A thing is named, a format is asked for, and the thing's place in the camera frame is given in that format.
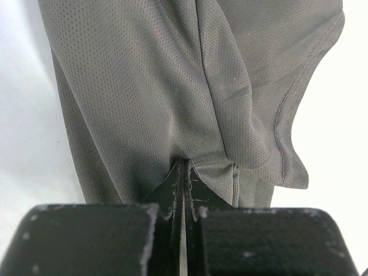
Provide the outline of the grey t shirt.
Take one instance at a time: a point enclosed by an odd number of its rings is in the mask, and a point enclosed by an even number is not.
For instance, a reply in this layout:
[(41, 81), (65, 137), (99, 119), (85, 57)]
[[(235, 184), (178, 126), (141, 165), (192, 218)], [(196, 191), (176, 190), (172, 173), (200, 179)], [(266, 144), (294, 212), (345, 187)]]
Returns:
[(291, 139), (342, 1), (40, 1), (85, 201), (130, 204), (189, 166), (235, 207), (306, 189)]

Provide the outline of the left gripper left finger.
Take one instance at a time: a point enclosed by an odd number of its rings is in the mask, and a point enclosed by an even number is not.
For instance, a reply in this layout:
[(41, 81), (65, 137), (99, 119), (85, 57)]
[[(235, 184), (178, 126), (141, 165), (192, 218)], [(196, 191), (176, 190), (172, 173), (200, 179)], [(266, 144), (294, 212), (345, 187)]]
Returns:
[(37, 205), (21, 220), (1, 274), (178, 275), (183, 163), (142, 202)]

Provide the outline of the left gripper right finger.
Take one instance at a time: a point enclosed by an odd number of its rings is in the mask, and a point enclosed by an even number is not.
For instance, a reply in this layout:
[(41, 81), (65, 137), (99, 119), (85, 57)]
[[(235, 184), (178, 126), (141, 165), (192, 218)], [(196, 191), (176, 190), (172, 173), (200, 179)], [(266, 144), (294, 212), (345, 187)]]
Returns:
[(189, 275), (357, 275), (335, 220), (313, 208), (234, 208), (183, 164)]

